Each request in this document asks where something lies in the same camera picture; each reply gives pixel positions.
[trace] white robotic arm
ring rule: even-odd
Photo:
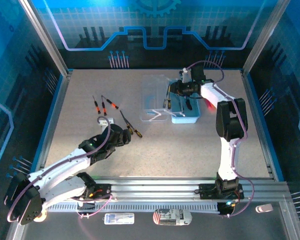
[[[228,102],[229,98],[232,98],[233,100],[235,99],[232,96],[228,96],[217,85],[213,85],[212,82],[202,85],[200,94],[203,98],[207,99],[216,109],[218,108],[218,103]],[[237,167],[239,145],[240,145],[240,142],[238,142],[239,138],[238,137],[233,138],[230,141],[227,141],[224,137],[220,137],[220,139],[221,139],[221,161],[220,161],[218,174],[222,180],[235,180],[238,176],[233,171],[233,168],[236,169]]]
[[[66,199],[93,201],[110,194],[109,184],[97,184],[87,173],[76,173],[106,159],[115,147],[130,141],[131,135],[127,129],[111,124],[110,129],[107,127],[102,134],[83,141],[56,163],[27,176],[17,174],[4,197],[4,204],[10,208],[7,220],[25,225],[39,216],[42,210]]]
[[[221,139],[221,161],[215,185],[220,194],[238,190],[239,178],[236,174],[236,166],[240,139],[245,136],[248,129],[245,101],[242,98],[229,96],[212,80],[206,80],[205,77],[202,81],[183,82],[178,80],[170,85],[170,92],[186,98],[189,98],[193,93],[197,93],[216,108],[215,127]],[[239,111],[245,130],[241,126],[236,108]]]

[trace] enclosure wall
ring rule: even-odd
[[[250,76],[274,151],[292,192],[300,191],[300,0],[291,0]]]
[[[59,76],[19,2],[0,0],[0,240],[9,229],[10,176],[28,173],[18,161],[34,159]]]
[[[242,68],[276,3],[33,0],[65,63],[75,69],[180,68],[202,59]]]

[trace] screwdriver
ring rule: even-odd
[[[170,88],[170,85],[167,87],[167,89],[166,89],[166,94],[165,94],[165,99],[164,99],[164,101],[163,101],[163,106],[162,106],[162,108],[166,108],[166,102],[167,102],[167,100],[168,100],[168,93],[169,93],[169,88]]]
[[[104,99],[102,98],[102,95],[101,95],[101,99],[102,99],[102,108],[103,108],[103,115],[104,116],[107,116],[107,110],[106,110],[106,106],[105,106],[105,102],[104,102]]]
[[[170,86],[171,86],[171,85],[169,85],[169,88],[168,88],[168,109],[169,109],[169,110],[171,109]]]
[[[117,105],[115,105],[112,101],[110,101],[109,99],[107,99],[105,96],[101,95],[102,98],[104,98],[108,103],[111,104],[112,107],[114,107],[115,109],[118,109],[119,107]]]
[[[130,125],[129,125],[129,123],[127,122],[127,120],[126,120],[126,118],[125,118],[125,116],[124,116],[124,114],[122,113],[122,111],[121,110],[119,110],[120,111],[120,113],[121,113],[121,115],[122,115],[122,117],[123,117],[123,120],[125,121],[125,123],[126,123],[126,128],[127,129],[129,129],[129,132],[130,132],[130,134],[131,135],[133,135],[134,134],[134,132],[132,131],[132,129],[131,129],[131,127],[130,127]]]
[[[131,125],[131,123],[125,118],[125,116],[124,116],[124,114],[121,112],[121,115],[122,115],[122,117],[123,117],[123,119],[124,119],[124,121],[127,123],[127,124],[129,124],[130,125],[130,127],[133,129],[133,131],[138,135],[138,137],[139,138],[142,138],[143,136],[142,136],[142,134],[137,130],[137,129],[135,129],[132,125]]]
[[[98,103],[97,103],[95,97],[94,97],[93,95],[92,95],[92,97],[93,97],[93,100],[94,100],[95,108],[96,108],[96,110],[98,111],[98,114],[101,114],[100,108],[98,107]]]

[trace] clear plastic container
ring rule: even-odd
[[[165,103],[167,90],[172,81],[164,75],[145,75],[142,78],[142,107],[140,119],[145,122],[162,122],[168,120],[170,115],[182,114],[178,96],[172,96],[171,109]]]

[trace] wire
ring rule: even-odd
[[[76,212],[76,213],[77,213],[79,216],[81,216],[81,218],[89,218],[89,217],[91,217],[91,216],[93,216],[93,215],[96,215],[96,214],[99,213],[102,209],[104,209],[104,207],[107,206],[108,203],[110,203],[111,199],[112,199],[112,194],[110,194],[109,199],[105,202],[105,204],[104,204],[102,207],[100,207],[97,211],[95,211],[95,212],[93,212],[93,213],[91,213],[91,214],[87,213],[87,215],[83,215],[83,214],[80,214],[79,212]]]
[[[100,118],[105,119],[106,122],[108,123],[108,132],[107,132],[107,134],[106,134],[106,137],[105,137],[103,143],[101,143],[101,145],[99,145],[96,149],[94,149],[94,150],[92,150],[92,151],[90,151],[90,152],[87,152],[87,153],[84,153],[84,154],[81,154],[81,155],[78,155],[78,156],[73,156],[73,157],[70,157],[70,158],[68,158],[68,159],[65,159],[65,160],[63,160],[63,161],[61,161],[61,162],[58,162],[56,165],[53,165],[53,166],[51,166],[50,168],[48,168],[46,171],[44,171],[41,175],[37,176],[32,182],[30,182],[30,183],[29,183],[29,184],[28,184],[28,185],[27,185],[27,186],[19,193],[19,195],[15,198],[14,202],[12,203],[12,205],[11,205],[11,207],[10,207],[10,209],[9,209],[9,212],[8,212],[8,214],[7,214],[7,216],[6,216],[6,219],[7,219],[7,221],[8,221],[9,223],[12,223],[12,222],[15,222],[15,221],[18,220],[19,217],[18,217],[17,219],[11,220],[11,215],[12,215],[12,213],[13,213],[13,211],[14,211],[16,205],[17,205],[17,203],[18,203],[19,200],[22,198],[22,196],[23,196],[23,195],[26,193],[26,191],[27,191],[30,187],[32,187],[37,181],[41,180],[41,179],[42,179],[45,175],[47,175],[49,172],[51,172],[52,170],[58,168],[59,166],[65,164],[65,163],[71,162],[71,161],[76,160],[76,159],[84,158],[84,157],[86,157],[86,156],[88,156],[88,155],[92,155],[92,154],[96,153],[97,151],[99,151],[99,150],[106,144],[106,142],[108,141],[108,139],[109,139],[109,137],[110,137],[111,125],[110,125],[109,120],[108,120],[106,117],[104,117],[104,116],[99,116],[99,117],[97,118],[97,122],[98,122],[98,123],[100,123]]]
[[[203,99],[202,96],[188,96],[190,99]]]
[[[217,188],[217,187],[215,186],[214,188],[209,189],[209,190],[200,190],[200,189],[196,189],[196,190],[194,190],[194,193],[195,193],[195,194],[199,194],[199,193],[212,192],[212,191],[215,190],[216,188]]]
[[[237,191],[234,191],[235,195],[238,197],[238,203],[240,203],[240,193],[238,193]]]
[[[100,197],[96,197],[96,198],[86,199],[86,200],[80,200],[80,199],[77,199],[75,197],[71,197],[71,199],[75,200],[77,202],[90,203],[90,202],[93,202],[93,201],[98,201],[98,200],[101,200],[101,199],[105,199],[105,198],[110,197],[110,196],[112,196],[111,193],[103,195],[103,196],[100,196]]]
[[[221,77],[218,81],[215,81],[214,83],[212,83],[212,87],[214,87],[216,83],[221,82],[221,81],[225,78],[224,70],[223,70],[218,64],[216,64],[216,63],[213,62],[213,61],[207,61],[207,60],[196,61],[195,63],[192,63],[190,66],[188,66],[186,69],[189,70],[189,69],[192,68],[194,65],[197,65],[197,64],[200,64],[200,63],[213,64],[213,65],[215,65],[218,69],[220,69],[220,71],[221,71],[221,73],[222,73],[222,77]]]
[[[193,63],[192,65],[190,65],[188,68],[191,68],[192,66],[194,66],[194,65],[196,65],[196,64],[198,64],[198,63],[204,63],[204,62],[205,62],[204,60],[203,60],[203,61],[197,61],[197,62]],[[225,76],[225,75],[224,75],[224,71],[222,70],[222,68],[221,68],[220,66],[218,66],[218,65],[215,64],[215,63],[213,63],[213,64],[216,65],[216,66],[221,70],[221,72],[222,72],[222,78],[221,78],[221,80],[215,81],[215,82],[212,84],[212,86],[214,87],[214,85],[215,85],[216,83],[218,83],[218,82],[220,82],[220,81],[222,81],[222,80],[224,79],[224,76]],[[244,121],[242,120],[242,117],[241,117],[241,115],[240,115],[238,106],[237,106],[235,100],[234,100],[232,97],[230,97],[228,94],[226,94],[225,92],[221,91],[219,88],[216,88],[216,87],[215,87],[214,89],[215,89],[217,92],[219,92],[221,95],[223,95],[226,99],[228,99],[228,100],[230,100],[230,101],[232,102],[233,107],[234,107],[234,109],[235,109],[235,113],[236,113],[236,115],[237,115],[237,117],[238,117],[238,120],[239,120],[239,122],[240,122],[240,125],[241,125],[242,130],[243,130],[243,133],[244,133],[243,138],[239,138],[239,139],[238,139],[237,141],[235,141],[234,144],[233,144],[233,149],[232,149],[233,152],[232,152],[232,158],[231,158],[231,168],[232,168],[232,171],[233,171],[238,177],[240,177],[240,178],[242,178],[242,179],[248,181],[248,182],[251,184],[251,187],[252,187],[252,193],[251,193],[251,197],[250,197],[248,203],[247,203],[240,211],[238,211],[238,212],[236,212],[236,213],[234,213],[234,214],[227,214],[227,215],[226,215],[228,218],[231,218],[231,217],[234,217],[234,216],[239,215],[240,213],[242,213],[244,210],[247,209],[247,207],[250,205],[250,203],[252,202],[252,200],[253,200],[253,198],[254,198],[254,196],[255,196],[255,186],[254,186],[254,183],[253,183],[250,179],[248,179],[248,178],[246,178],[246,177],[240,175],[240,174],[237,172],[236,166],[235,166],[235,154],[236,154],[236,148],[237,148],[237,146],[238,146],[239,143],[241,143],[242,141],[244,141],[244,140],[246,140],[246,139],[248,138],[248,133],[247,133],[246,127],[245,127],[245,125],[244,125]]]

